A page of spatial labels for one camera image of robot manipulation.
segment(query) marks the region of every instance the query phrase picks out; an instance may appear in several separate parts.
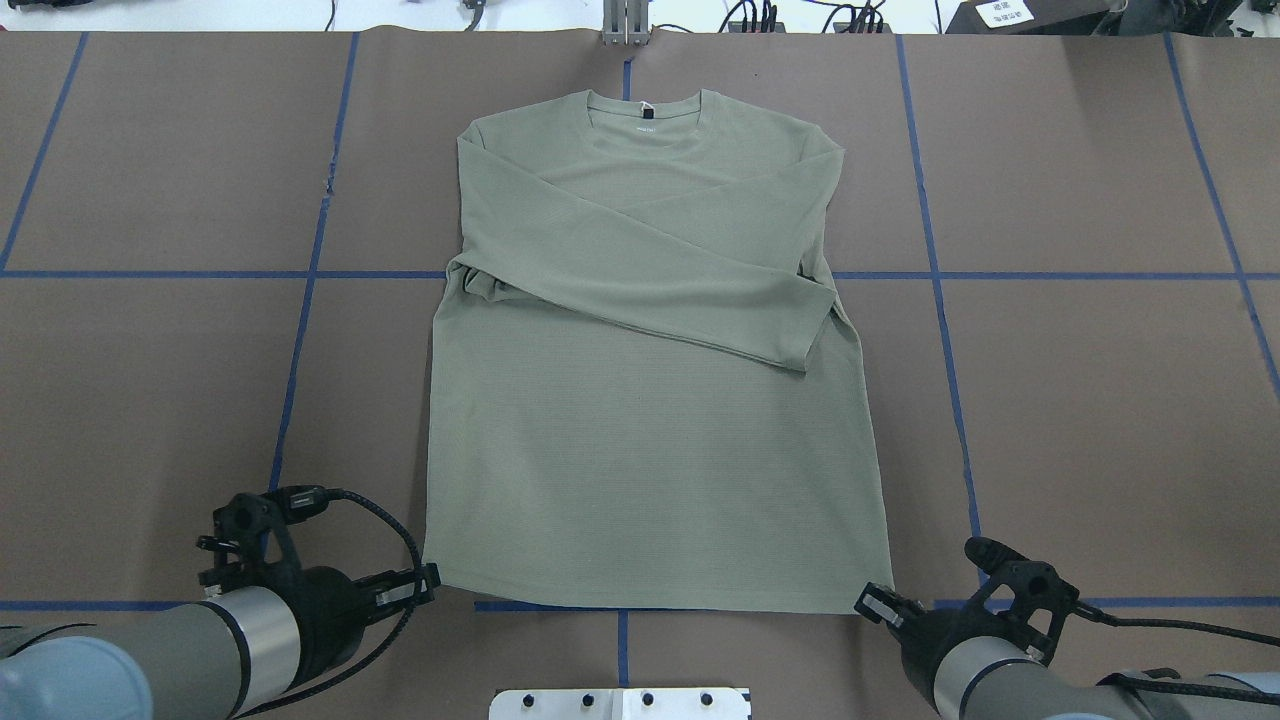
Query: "olive green shirt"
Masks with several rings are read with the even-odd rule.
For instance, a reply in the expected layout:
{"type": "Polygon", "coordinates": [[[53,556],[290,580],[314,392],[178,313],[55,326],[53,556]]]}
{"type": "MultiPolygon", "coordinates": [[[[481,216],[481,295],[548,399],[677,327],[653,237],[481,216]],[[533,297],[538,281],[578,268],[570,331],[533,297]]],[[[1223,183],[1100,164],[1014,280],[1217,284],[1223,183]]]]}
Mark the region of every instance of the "olive green shirt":
{"type": "Polygon", "coordinates": [[[844,150],[701,91],[458,140],[426,555],[530,602],[850,612],[891,583],[861,347],[822,254],[844,150]]]}

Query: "black connector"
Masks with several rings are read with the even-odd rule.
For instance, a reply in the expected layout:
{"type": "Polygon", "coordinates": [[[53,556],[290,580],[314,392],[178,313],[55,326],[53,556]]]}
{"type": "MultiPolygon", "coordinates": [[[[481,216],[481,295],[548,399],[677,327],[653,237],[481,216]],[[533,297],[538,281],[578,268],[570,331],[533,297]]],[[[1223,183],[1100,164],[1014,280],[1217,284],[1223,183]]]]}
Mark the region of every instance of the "black connector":
{"type": "Polygon", "coordinates": [[[320,486],[289,486],[264,493],[262,497],[276,503],[284,524],[292,525],[324,512],[332,496],[330,491],[320,486]]]}

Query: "metal bracket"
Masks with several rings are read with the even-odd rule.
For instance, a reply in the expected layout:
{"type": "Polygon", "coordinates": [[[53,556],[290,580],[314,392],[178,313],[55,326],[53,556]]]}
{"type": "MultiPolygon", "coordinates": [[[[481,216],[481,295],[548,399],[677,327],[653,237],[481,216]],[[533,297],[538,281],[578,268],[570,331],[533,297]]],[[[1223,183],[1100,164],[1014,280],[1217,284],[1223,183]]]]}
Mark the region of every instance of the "metal bracket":
{"type": "Polygon", "coordinates": [[[649,45],[649,0],[604,0],[605,45],[649,45]]]}
{"type": "Polygon", "coordinates": [[[742,688],[504,691],[489,720],[750,720],[742,688]]]}

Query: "black cable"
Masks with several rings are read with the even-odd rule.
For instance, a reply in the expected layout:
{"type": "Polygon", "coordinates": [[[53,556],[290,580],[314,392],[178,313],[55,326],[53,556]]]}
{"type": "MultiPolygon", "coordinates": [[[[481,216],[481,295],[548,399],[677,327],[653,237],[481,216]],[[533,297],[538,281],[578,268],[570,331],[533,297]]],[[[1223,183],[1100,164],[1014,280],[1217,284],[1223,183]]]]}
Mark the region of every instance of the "black cable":
{"type": "Polygon", "coordinates": [[[867,23],[870,22],[870,14],[874,12],[876,10],[872,9],[870,4],[863,5],[863,8],[858,12],[858,17],[854,18],[854,22],[845,28],[845,32],[861,33],[863,28],[867,27],[867,23]]]}
{"type": "MultiPolygon", "coordinates": [[[[480,5],[484,5],[484,3],[483,1],[477,3],[477,6],[480,5]]],[[[369,500],[362,495],[340,488],[330,489],[325,495],[328,495],[329,500],[347,500],[355,502],[356,505],[364,507],[365,510],[369,510],[370,512],[376,515],[383,523],[390,525],[390,528],[396,530],[396,534],[398,534],[401,539],[404,541],[404,547],[408,548],[410,561],[413,562],[413,602],[404,606],[404,611],[401,612],[399,620],[396,621],[396,626],[392,628],[392,632],[387,633],[387,637],[383,638],[383,642],[379,643],[378,647],[371,650],[369,655],[362,657],[360,662],[356,662],[351,667],[347,667],[342,673],[334,675],[333,678],[329,678],[328,680],[320,684],[311,685],[305,691],[300,691],[293,694],[260,705],[253,710],[250,710],[248,712],[242,712],[238,717],[248,717],[250,715],[257,715],[259,712],[266,712],[269,710],[276,710],[279,707],[284,707],[285,705],[293,705],[300,700],[306,700],[308,697],[323,693],[324,691],[337,685],[338,683],[347,680],[356,673],[360,673],[361,670],[367,667],[372,661],[378,660],[378,657],[381,653],[387,652],[387,648],[390,647],[393,642],[396,642],[396,638],[399,637],[401,632],[404,629],[404,625],[408,624],[410,616],[413,615],[413,609],[419,605],[419,601],[421,600],[422,555],[417,550],[417,543],[413,542],[413,536],[408,534],[408,530],[404,529],[404,525],[402,525],[399,520],[392,516],[390,512],[383,510],[381,507],[378,506],[378,503],[375,503],[372,500],[369,500]]]]}
{"type": "Polygon", "coordinates": [[[1116,675],[1108,682],[1114,685],[1134,691],[1212,697],[1217,700],[1234,700],[1236,702],[1256,702],[1260,705],[1280,705],[1280,694],[1261,693],[1258,691],[1242,691],[1236,688],[1199,685],[1194,683],[1165,683],[1162,680],[1144,680],[1142,678],[1129,678],[1126,675],[1116,675]]]}
{"type": "Polygon", "coordinates": [[[728,27],[730,19],[732,19],[733,13],[736,13],[739,8],[742,8],[742,23],[746,23],[746,5],[751,6],[751,17],[755,17],[755,0],[737,0],[737,3],[735,3],[727,13],[724,13],[724,22],[721,23],[719,29],[716,32],[724,32],[724,28],[728,27]]]}
{"type": "Polygon", "coordinates": [[[468,0],[463,3],[467,8],[471,8],[471,24],[462,28],[462,32],[471,32],[480,24],[480,18],[484,17],[484,4],[485,0],[468,0]]]}
{"type": "Polygon", "coordinates": [[[1272,647],[1280,647],[1280,638],[1272,635],[1263,635],[1262,633],[1252,633],[1249,630],[1239,630],[1236,628],[1228,628],[1225,625],[1212,625],[1210,623],[1194,623],[1190,620],[1161,620],[1153,618],[1116,618],[1110,612],[1105,612],[1092,605],[1078,603],[1075,614],[1091,623],[1101,623],[1103,625],[1110,625],[1112,628],[1174,628],[1179,630],[1196,630],[1197,633],[1210,633],[1213,635],[1226,635],[1229,638],[1236,638],[1242,641],[1249,641],[1262,644],[1268,644],[1272,647]]]}
{"type": "Polygon", "coordinates": [[[829,15],[827,15],[827,22],[822,23],[822,32],[827,32],[827,28],[831,27],[831,20],[836,19],[836,13],[838,13],[838,12],[841,12],[844,9],[849,10],[849,24],[850,26],[854,24],[854,19],[856,18],[856,14],[858,14],[858,8],[854,8],[849,3],[844,3],[844,4],[836,5],[836,9],[832,10],[829,15]]]}
{"type": "MultiPolygon", "coordinates": [[[[22,625],[0,625],[0,630],[6,629],[6,628],[20,628],[20,626],[22,625]]],[[[93,628],[93,626],[96,626],[96,623],[68,623],[65,625],[58,625],[56,628],[51,628],[49,630],[45,630],[44,633],[40,633],[38,635],[36,635],[33,638],[28,638],[27,642],[24,642],[24,643],[19,644],[18,647],[15,647],[13,651],[9,652],[9,655],[18,655],[19,652],[27,650],[28,647],[36,644],[37,642],[47,638],[49,635],[51,635],[54,633],[60,633],[60,632],[70,629],[70,628],[93,628]]]]}
{"type": "Polygon", "coordinates": [[[863,27],[864,33],[876,35],[878,32],[884,32],[884,15],[881,14],[879,9],[881,5],[883,5],[888,0],[881,0],[874,5],[872,5],[869,1],[867,3],[867,9],[870,12],[867,14],[867,26],[863,27]]]}

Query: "blue tape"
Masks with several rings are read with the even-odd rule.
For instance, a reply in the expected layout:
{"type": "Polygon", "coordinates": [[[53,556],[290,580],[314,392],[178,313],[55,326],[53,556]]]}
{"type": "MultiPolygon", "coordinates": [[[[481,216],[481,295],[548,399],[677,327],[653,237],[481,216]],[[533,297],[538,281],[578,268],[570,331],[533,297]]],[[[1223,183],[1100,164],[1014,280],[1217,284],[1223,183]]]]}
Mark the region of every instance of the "blue tape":
{"type": "Polygon", "coordinates": [[[627,58],[622,60],[622,99],[631,100],[631,60],[635,58],[627,58]]]}
{"type": "Polygon", "coordinates": [[[4,270],[0,278],[35,279],[303,279],[306,270],[4,270]]]}
{"type": "Polygon", "coordinates": [[[1233,281],[1231,273],[945,272],[945,281],[1233,281]]]}
{"type": "Polygon", "coordinates": [[[88,33],[82,32],[81,40],[76,44],[76,54],[72,55],[72,64],[67,68],[67,77],[63,79],[63,90],[58,94],[58,101],[54,102],[54,111],[49,115],[49,124],[45,126],[45,137],[40,141],[40,150],[36,151],[36,160],[31,164],[31,174],[27,176],[27,184],[22,188],[22,197],[18,200],[18,210],[13,214],[13,222],[9,223],[9,234],[4,241],[4,250],[0,250],[0,270],[4,270],[5,265],[9,264],[9,255],[13,254],[13,245],[18,241],[18,231],[22,228],[22,217],[27,214],[27,202],[31,201],[31,193],[36,190],[36,181],[40,179],[40,168],[45,164],[45,155],[49,154],[49,143],[54,140],[54,129],[58,127],[59,118],[63,117],[63,106],[67,105],[67,96],[72,91],[72,81],[76,79],[76,70],[79,68],[81,58],[84,56],[84,45],[88,42],[88,33]]]}
{"type": "Polygon", "coordinates": [[[964,427],[964,409],[960,405],[960,387],[956,382],[955,356],[951,352],[951,328],[947,324],[946,301],[942,297],[942,273],[938,269],[938,251],[933,241],[933,219],[929,213],[929,196],[924,190],[924,163],[920,160],[920,138],[915,127],[915,109],[911,104],[911,79],[906,69],[906,47],[901,35],[893,36],[897,44],[897,69],[902,79],[902,104],[906,109],[906,131],[911,141],[911,163],[915,165],[915,188],[920,201],[920,220],[924,225],[924,245],[929,254],[929,275],[933,281],[933,304],[938,315],[938,332],[942,337],[942,359],[947,368],[947,388],[951,391],[951,415],[956,434],[960,438],[960,456],[964,462],[964,484],[969,496],[969,532],[982,536],[982,521],[978,518],[978,493],[973,487],[973,465],[969,461],[969,436],[964,427]]]}
{"type": "Polygon", "coordinates": [[[298,313],[298,332],[293,337],[293,356],[289,359],[289,379],[284,386],[284,409],[280,411],[280,428],[275,436],[275,452],[271,456],[271,478],[268,492],[280,487],[280,471],[284,468],[284,438],[293,419],[293,398],[298,388],[298,363],[302,359],[302,341],[307,333],[311,318],[311,299],[315,296],[316,278],[320,270],[320,251],[324,249],[324,231],[329,220],[329,204],[333,200],[333,178],[338,173],[338,154],[342,151],[342,131],[347,120],[347,102],[351,100],[351,78],[356,72],[356,53],[360,50],[360,33],[351,33],[351,49],[347,51],[347,73],[342,81],[342,99],[338,101],[338,120],[333,128],[333,155],[329,158],[329,178],[325,181],[325,195],[320,201],[320,217],[316,219],[315,242],[311,245],[311,265],[307,268],[307,287],[302,292],[302,310],[298,313]]]}
{"type": "Polygon", "coordinates": [[[627,651],[628,616],[626,610],[618,611],[618,687],[631,685],[630,653],[627,651]]]}
{"type": "Polygon", "coordinates": [[[0,600],[0,612],[160,612],[186,602],[165,600],[0,600]]]}
{"type": "Polygon", "coordinates": [[[1169,55],[1169,70],[1174,76],[1174,90],[1178,91],[1178,105],[1183,110],[1187,135],[1190,136],[1192,149],[1196,151],[1196,161],[1199,163],[1201,174],[1204,176],[1204,188],[1208,190],[1210,202],[1213,204],[1213,214],[1217,217],[1217,227],[1222,231],[1226,254],[1231,256],[1231,268],[1235,269],[1235,277],[1240,282],[1240,293],[1244,295],[1244,306],[1249,313],[1249,322],[1253,323],[1253,334],[1258,340],[1262,361],[1266,364],[1267,375],[1271,378],[1271,389],[1275,392],[1276,398],[1280,398],[1280,370],[1276,370],[1276,360],[1271,355],[1271,343],[1267,342],[1267,333],[1262,328],[1262,320],[1258,318],[1258,307],[1253,302],[1253,292],[1249,291],[1249,281],[1244,274],[1244,266],[1240,264],[1240,254],[1235,249],[1231,228],[1226,223],[1226,213],[1222,211],[1222,201],[1217,195],[1217,184],[1213,183],[1213,173],[1208,169],[1208,160],[1204,158],[1204,149],[1201,147],[1199,133],[1196,132],[1196,120],[1192,119],[1192,110],[1187,104],[1187,91],[1183,88],[1183,73],[1178,68],[1178,54],[1174,53],[1174,37],[1169,32],[1165,32],[1165,54],[1169,55]]]}
{"type": "MultiPolygon", "coordinates": [[[[963,607],[964,600],[937,600],[936,609],[963,607]]],[[[1094,607],[1280,607],[1276,596],[1228,596],[1228,597],[1093,597],[1084,602],[1094,607]]],[[[1010,601],[993,600],[987,603],[991,610],[1009,610],[1010,601]]]]}
{"type": "MultiPolygon", "coordinates": [[[[928,281],[928,270],[844,270],[837,281],[928,281]]],[[[308,270],[0,270],[0,278],[36,279],[307,279],[308,270]]],[[[444,270],[316,270],[317,279],[447,279],[444,270]]],[[[1236,281],[1235,273],[1096,273],[943,270],[945,281],[1236,281]]],[[[1280,281],[1280,273],[1245,273],[1251,281],[1280,281]]]]}
{"type": "Polygon", "coordinates": [[[429,279],[443,281],[444,270],[320,270],[317,278],[325,279],[429,279]]]}

